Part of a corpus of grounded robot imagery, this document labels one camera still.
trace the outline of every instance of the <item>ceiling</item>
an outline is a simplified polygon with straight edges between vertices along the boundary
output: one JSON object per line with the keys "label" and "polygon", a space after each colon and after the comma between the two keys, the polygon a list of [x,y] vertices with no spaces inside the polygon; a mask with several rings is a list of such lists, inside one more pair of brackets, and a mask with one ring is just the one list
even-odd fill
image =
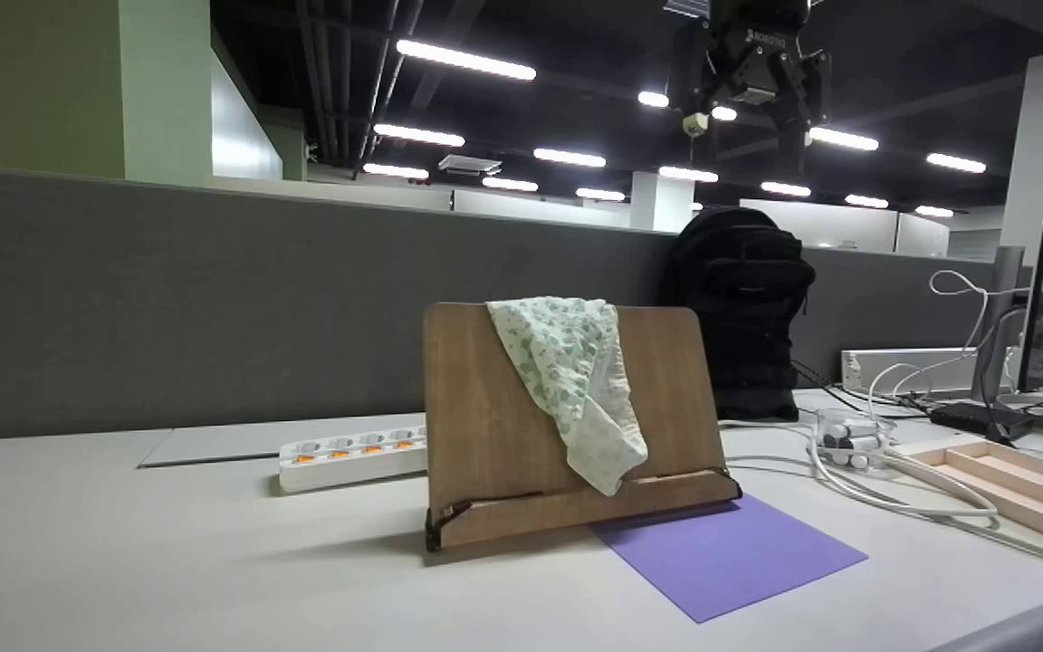
{"label": "ceiling", "polygon": [[[716,169],[701,202],[761,196],[775,176],[775,128],[742,107],[692,146],[678,115],[639,105],[666,85],[683,18],[663,0],[214,0],[214,24],[258,105],[296,107],[316,158],[432,167],[442,149],[366,136],[372,120],[455,130],[467,157],[502,158],[507,176],[537,176],[546,196],[581,186],[631,189],[631,169],[697,164]],[[537,83],[397,61],[418,36],[540,67]],[[815,199],[888,196],[895,207],[994,207],[1021,113],[1024,61],[1043,55],[1043,0],[821,0],[805,50],[832,58],[828,124],[874,132],[880,153],[809,149]],[[605,169],[537,164],[532,149],[583,149]],[[927,153],[965,153],[990,175],[925,167]]]}

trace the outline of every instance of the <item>desk surface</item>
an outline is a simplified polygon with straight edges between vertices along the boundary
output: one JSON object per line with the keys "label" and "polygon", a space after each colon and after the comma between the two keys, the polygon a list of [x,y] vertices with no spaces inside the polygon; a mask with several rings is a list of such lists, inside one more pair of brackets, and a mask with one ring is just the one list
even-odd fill
{"label": "desk surface", "polygon": [[0,441],[0,652],[917,652],[1043,601],[1039,557],[850,504],[767,428],[723,431],[742,489],[870,561],[701,626],[588,527],[423,566],[423,477],[274,497],[270,458],[136,469],[171,437],[187,431]]}

